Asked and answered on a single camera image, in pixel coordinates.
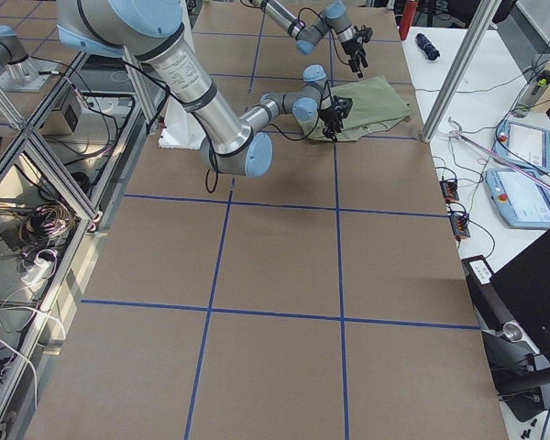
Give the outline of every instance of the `white cable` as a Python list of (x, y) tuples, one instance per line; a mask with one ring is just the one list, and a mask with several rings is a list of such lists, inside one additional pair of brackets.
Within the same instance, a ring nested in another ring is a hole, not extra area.
[(55, 323), (57, 323), (59, 325), (60, 329), (61, 329), (61, 332), (63, 333), (63, 339), (67, 339), (67, 332), (65, 331), (65, 325), (63, 325), (63, 321), (59, 318), (56, 318), (55, 316), (51, 316), (48, 312), (43, 312), (42, 310), (35, 309), (35, 308), (29, 307), (27, 305), (15, 305), (15, 306), (12, 306), (12, 307), (0, 307), (0, 312), (2, 312), (3, 310), (29, 310), (30, 312), (32, 312), (32, 315), (30, 315), (30, 317), (27, 319), (27, 321), (20, 328), (18, 328), (17, 330), (13, 330), (13, 331), (9, 332), (4, 328), (4, 326), (0, 322), (0, 328), (8, 334), (19, 332), (20, 330), (22, 330), (23, 328), (25, 328), (27, 326), (27, 324), (30, 322), (30, 320), (32, 319), (34, 314), (40, 314), (41, 316), (44, 316), (46, 319), (50, 319), (51, 321), (54, 321)]
[(28, 357), (24, 356), (18, 350), (15, 350), (14, 348), (12, 348), (7, 342), (0, 339), (0, 344), (5, 346), (6, 348), (8, 348), (10, 351), (15, 353), (17, 356), (20, 356), (20, 358), (23, 359), (27, 363), (27, 365), (30, 366), (30, 369), (33, 370), (33, 376), (35, 378), (35, 380), (34, 380), (34, 384), (35, 384), (34, 390), (35, 390), (35, 411), (36, 411), (38, 401), (39, 401), (39, 399), (38, 399), (38, 396), (39, 396), (39, 376), (37, 375), (37, 369), (35, 368), (35, 366), (33, 365), (33, 363), (30, 361), (30, 359)]

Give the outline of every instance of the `black object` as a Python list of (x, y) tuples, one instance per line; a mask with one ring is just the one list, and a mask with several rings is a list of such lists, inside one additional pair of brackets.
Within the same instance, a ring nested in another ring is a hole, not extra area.
[(367, 52), (363, 48), (364, 43), (368, 43), (373, 37), (373, 29), (370, 27), (362, 26), (361, 29), (355, 26), (355, 35), (348, 41), (341, 42), (340, 45), (345, 54), (350, 57), (348, 65), (350, 70), (357, 74), (358, 78), (363, 77), (363, 72), (360, 69), (360, 65), (367, 68)]
[(550, 360), (550, 229), (493, 275), (491, 283)]
[(492, 277), (494, 273), (487, 260), (482, 256), (464, 258), (462, 260), (462, 265), (467, 277), (470, 298), (480, 312), (487, 327), (495, 331), (500, 331), (505, 323), (509, 323), (513, 320), (513, 316), (499, 295), (495, 292), (492, 284), (490, 282), (484, 282), (484, 280), (479, 278), (479, 274), (477, 274), (473, 269), (473, 264), (471, 264), (473, 261), (481, 261), (489, 272), (488, 275), (483, 275), (483, 279), (487, 276), (489, 276), (489, 278)]
[[(465, 28), (468, 28), (468, 25), (477, 12), (479, 3), (480, 0), (449, 0), (448, 14), (462, 21), (465, 24)], [(507, 18), (516, 3), (517, 0), (502, 0), (493, 17), (493, 23), (499, 23)]]
[(440, 52), (434, 47), (432, 42), (424, 34), (418, 34), (415, 36), (415, 42), (418, 47), (423, 50), (425, 56), (430, 61), (436, 60), (440, 56)]
[(348, 117), (351, 108), (352, 99), (333, 96), (332, 104), (319, 111), (318, 115), (324, 122), (322, 134), (326, 138), (332, 139), (334, 142), (337, 141), (336, 133), (342, 133), (344, 128), (342, 120)]

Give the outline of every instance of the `connector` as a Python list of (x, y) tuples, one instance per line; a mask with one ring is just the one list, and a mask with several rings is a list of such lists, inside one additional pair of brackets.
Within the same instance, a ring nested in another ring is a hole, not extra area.
[(457, 191), (458, 185), (455, 181), (445, 181), (442, 179), (440, 181), (440, 189), (442, 190), (442, 196), (446, 204), (458, 202), (460, 200)]

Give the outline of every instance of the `grid floor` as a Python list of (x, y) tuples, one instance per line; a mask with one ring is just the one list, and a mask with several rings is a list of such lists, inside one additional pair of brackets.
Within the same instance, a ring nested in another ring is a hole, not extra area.
[[(345, 144), (267, 130), (269, 173), (214, 194), (151, 139), (28, 439), (505, 438), (392, 14), (349, 14), (412, 117)], [(309, 63), (355, 79), (332, 40), (306, 60), (282, 35), (204, 5), (196, 53), (237, 112)]]

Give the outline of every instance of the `white table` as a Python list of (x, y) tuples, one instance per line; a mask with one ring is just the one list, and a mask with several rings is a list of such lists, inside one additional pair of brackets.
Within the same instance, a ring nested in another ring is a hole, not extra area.
[[(441, 56), (436, 61), (427, 60), (424, 53), (417, 47), (415, 36), (420, 32), (425, 34), (440, 51)], [(432, 109), (438, 95), (437, 90), (441, 87), (448, 73), (465, 32), (464, 29), (412, 27), (408, 38), (403, 41), (405, 57), (424, 122)], [(475, 131), (483, 127), (497, 125), (509, 111), (517, 94), (525, 86), (521, 69), (515, 64), (501, 37), (496, 31), (489, 30), (470, 63), (461, 84), (459, 84), (458, 91), (486, 90), (494, 85), (506, 83), (513, 78), (516, 79), (509, 84), (488, 92), (456, 93), (439, 126), (439, 132), (445, 134), (456, 129), (448, 122), (449, 118), (456, 120), (464, 131)], [(518, 121), (550, 130), (550, 120), (545, 113), (530, 113), (527, 117), (518, 119)], [(490, 148), (493, 144), (494, 133), (494, 128), (489, 128), (477, 134), (468, 135), (468, 137), (483, 147)], [(458, 179), (477, 180), (479, 176), (476, 173), (463, 170), (455, 164), (446, 137), (438, 134), (434, 136), (430, 145), (433, 155), (442, 158), (445, 165), (455, 171)], [(482, 171), (482, 163), (488, 157), (486, 153), (479, 149), (458, 141), (453, 142), (452, 151), (456, 155), (458, 164), (476, 171)], [(444, 165), (440, 159), (435, 159), (435, 164), (436, 166)], [(487, 168), (504, 167), (491, 160)], [(437, 172), (439, 177), (442, 176), (442, 170)], [(445, 178), (449, 177), (452, 177), (452, 174), (446, 171)], [(471, 196), (476, 188), (476, 184), (468, 181), (459, 183), (460, 202), (467, 209), (470, 208)], [(489, 264), (495, 271), (503, 267), (544, 232), (544, 230), (511, 229), (507, 227), (490, 199), (485, 183), (478, 186), (472, 206), (471, 220), (484, 226), (495, 238), (496, 247), (488, 259)], [(471, 238), (461, 242), (460, 257), (463, 259), (480, 254), (487, 255), (491, 249), (489, 236), (472, 224), (469, 225), (469, 232)], [(523, 430), (527, 428), (532, 429), (531, 438), (540, 438), (545, 413), (538, 417), (538, 424), (535, 428), (532, 428), (529, 423), (518, 422), (504, 403), (501, 404), (501, 410), (510, 439), (519, 438)], [(550, 424), (545, 439), (550, 440)]]

